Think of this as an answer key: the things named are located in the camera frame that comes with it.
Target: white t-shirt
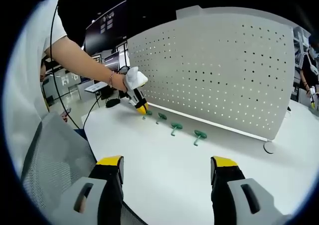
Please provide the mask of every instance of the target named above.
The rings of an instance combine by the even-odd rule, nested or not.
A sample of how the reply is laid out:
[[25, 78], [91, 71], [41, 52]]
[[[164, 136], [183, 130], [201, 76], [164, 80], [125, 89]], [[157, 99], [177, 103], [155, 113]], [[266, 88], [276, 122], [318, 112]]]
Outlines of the white t-shirt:
[[[16, 42], [5, 77], [2, 113], [13, 165], [20, 177], [26, 153], [41, 119], [48, 113], [40, 87], [40, 65], [50, 46], [50, 31], [58, 0], [40, 2]], [[66, 35], [56, 13], [52, 43]]]

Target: black shirt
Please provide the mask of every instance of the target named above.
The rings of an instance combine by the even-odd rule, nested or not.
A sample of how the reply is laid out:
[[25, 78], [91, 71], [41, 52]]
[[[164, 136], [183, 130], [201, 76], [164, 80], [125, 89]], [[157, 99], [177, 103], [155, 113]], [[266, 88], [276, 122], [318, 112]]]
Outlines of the black shirt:
[[[313, 73], [312, 70], [310, 69], [310, 63], [309, 63], [308, 57], [310, 58], [311, 64], [316, 66], [316, 62], [314, 61], [314, 59], [312, 59], [312, 57], [310, 55], [304, 54], [304, 62], [303, 62], [303, 67], [301, 70], [304, 73], [304, 77], [306, 79], [308, 86], [309, 87], [312, 87], [312, 86], [316, 87], [316, 85], [319, 84], [318, 76], [316, 76], [316, 74]], [[300, 80], [300, 88], [306, 90], [305, 85], [303, 84], [303, 81]]]

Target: ceiling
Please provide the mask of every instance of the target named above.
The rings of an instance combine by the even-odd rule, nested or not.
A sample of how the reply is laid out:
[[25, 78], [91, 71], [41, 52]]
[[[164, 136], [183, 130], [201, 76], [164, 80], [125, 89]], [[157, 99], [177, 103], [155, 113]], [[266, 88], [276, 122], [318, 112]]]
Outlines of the ceiling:
[[[70, 39], [80, 46], [85, 29], [99, 17], [123, 0], [59, 0], [58, 13]], [[156, 25], [176, 19], [175, 11], [199, 5], [202, 8], [237, 6], [259, 9], [285, 17], [310, 33], [319, 28], [316, 0], [127, 0], [129, 8], [129, 35], [131, 37]]]

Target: person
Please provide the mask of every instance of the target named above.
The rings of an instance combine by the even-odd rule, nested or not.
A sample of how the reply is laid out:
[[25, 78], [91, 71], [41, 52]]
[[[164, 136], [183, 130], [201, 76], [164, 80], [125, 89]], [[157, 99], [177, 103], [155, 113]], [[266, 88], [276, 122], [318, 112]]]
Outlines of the person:
[[[44, 81], [45, 73], [46, 73], [46, 66], [45, 66], [44, 60], [42, 59], [42, 60], [41, 60], [41, 67], [40, 67], [40, 82], [43, 82], [43, 81]], [[43, 94], [43, 99], [44, 99], [45, 105], [46, 105], [48, 111], [50, 111], [50, 108], [49, 108], [48, 103], [46, 102], [46, 98], [45, 98], [45, 96], [44, 96], [44, 93], [42, 93], [42, 94]], [[62, 117], [62, 119], [63, 119], [65, 122], [68, 122], [68, 117], [65, 115], [65, 113], [62, 113], [62, 114], [61, 114], [61, 117]]]
[[319, 93], [319, 81], [318, 81], [318, 68], [315, 62], [316, 51], [314, 48], [318, 48], [319, 43], [311, 43], [311, 47], [303, 54], [300, 65], [302, 69], [300, 71], [300, 88], [306, 90], [307, 96], [310, 97], [310, 88], [315, 87], [316, 92]]
[[21, 30], [4, 80], [2, 115], [4, 134], [14, 168], [20, 177], [28, 149], [48, 114], [39, 81], [41, 59], [52, 56], [66, 70], [79, 76], [106, 82], [111, 87], [126, 92], [135, 89], [138, 82], [124, 84], [124, 75], [116, 74], [93, 60], [63, 28], [58, 12], [53, 16], [58, 0], [41, 1]]

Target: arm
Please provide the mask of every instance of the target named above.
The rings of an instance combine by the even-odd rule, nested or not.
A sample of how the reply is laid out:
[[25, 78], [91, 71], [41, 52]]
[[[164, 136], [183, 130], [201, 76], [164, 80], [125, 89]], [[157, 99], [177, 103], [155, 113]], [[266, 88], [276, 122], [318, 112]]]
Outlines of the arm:
[[[45, 50], [50, 56], [50, 48]], [[97, 81], [110, 83], [112, 71], [93, 60], [75, 42], [68, 37], [62, 37], [52, 44], [52, 58], [70, 72]], [[126, 91], [124, 76], [114, 73], [112, 85], [120, 91]]]
[[303, 85], [305, 86], [307, 94], [308, 94], [308, 92], [310, 91], [310, 87], [307, 84], [307, 81], [306, 81], [305, 76], [304, 76], [304, 72], [302, 70], [300, 71], [300, 78], [301, 78], [301, 81], [302, 81]]

